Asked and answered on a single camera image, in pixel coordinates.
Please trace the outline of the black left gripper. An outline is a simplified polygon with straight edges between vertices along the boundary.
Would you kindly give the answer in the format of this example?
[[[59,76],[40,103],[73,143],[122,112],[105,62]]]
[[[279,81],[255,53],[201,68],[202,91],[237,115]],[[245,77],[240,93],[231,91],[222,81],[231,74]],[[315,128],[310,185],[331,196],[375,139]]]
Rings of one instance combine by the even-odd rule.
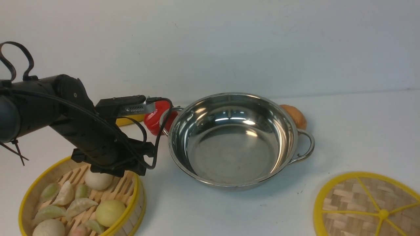
[[[71,159],[90,164],[93,173],[122,177],[126,171],[131,171],[144,176],[146,170],[151,169],[144,157],[156,157],[154,144],[120,134],[114,136],[105,131],[94,134],[91,130],[72,134],[71,143],[76,148]]]

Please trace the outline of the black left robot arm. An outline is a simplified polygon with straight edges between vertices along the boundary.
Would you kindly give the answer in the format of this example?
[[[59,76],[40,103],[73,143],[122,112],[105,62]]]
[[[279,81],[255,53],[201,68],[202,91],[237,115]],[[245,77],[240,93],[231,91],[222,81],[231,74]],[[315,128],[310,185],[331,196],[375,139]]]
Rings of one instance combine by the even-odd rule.
[[[144,95],[99,100],[94,105],[80,79],[58,75],[45,79],[1,81],[1,146],[17,145],[17,139],[51,127],[75,149],[71,159],[87,163],[94,173],[122,177],[126,171],[144,176],[156,166],[157,148],[147,141],[129,138],[116,124],[135,114],[136,106],[151,102]]]

